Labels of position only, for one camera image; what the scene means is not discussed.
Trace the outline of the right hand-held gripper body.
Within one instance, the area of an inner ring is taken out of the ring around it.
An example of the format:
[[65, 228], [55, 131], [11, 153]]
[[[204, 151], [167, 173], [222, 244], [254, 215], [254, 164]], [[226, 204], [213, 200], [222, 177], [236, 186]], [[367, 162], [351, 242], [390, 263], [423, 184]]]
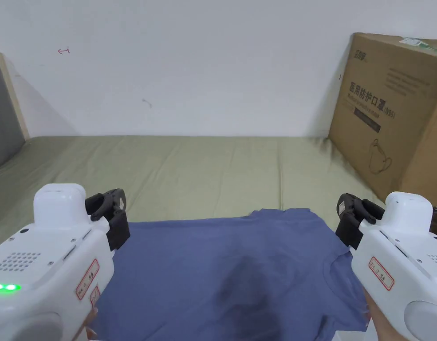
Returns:
[[437, 341], [435, 207], [423, 196], [393, 192], [376, 224], [339, 222], [336, 236], [351, 268], [387, 320], [409, 341]]

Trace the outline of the person's right hand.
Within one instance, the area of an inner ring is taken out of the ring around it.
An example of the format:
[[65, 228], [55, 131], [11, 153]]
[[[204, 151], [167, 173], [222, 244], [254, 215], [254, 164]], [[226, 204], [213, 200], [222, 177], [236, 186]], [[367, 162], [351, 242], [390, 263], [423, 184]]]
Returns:
[[379, 341], [407, 341], [400, 333], [398, 333], [391, 323], [387, 320], [375, 301], [369, 293], [363, 289], [365, 299], [368, 305], [370, 317], [374, 323], [377, 338]]

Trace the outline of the person's left hand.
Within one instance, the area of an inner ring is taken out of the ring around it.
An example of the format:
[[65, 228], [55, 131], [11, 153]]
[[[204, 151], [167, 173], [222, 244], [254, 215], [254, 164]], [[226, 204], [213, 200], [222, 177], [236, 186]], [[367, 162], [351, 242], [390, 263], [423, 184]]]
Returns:
[[91, 328], [91, 323], [97, 317], [98, 309], [93, 307], [83, 322], [80, 328], [79, 335], [76, 341], [94, 341], [97, 338], [97, 333]]

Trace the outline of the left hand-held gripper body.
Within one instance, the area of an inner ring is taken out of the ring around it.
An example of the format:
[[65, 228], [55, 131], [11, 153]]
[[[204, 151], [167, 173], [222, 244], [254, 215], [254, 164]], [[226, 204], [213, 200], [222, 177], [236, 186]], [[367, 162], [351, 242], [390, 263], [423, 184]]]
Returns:
[[130, 237], [126, 212], [92, 222], [85, 189], [47, 184], [34, 222], [0, 245], [0, 341], [75, 341]]

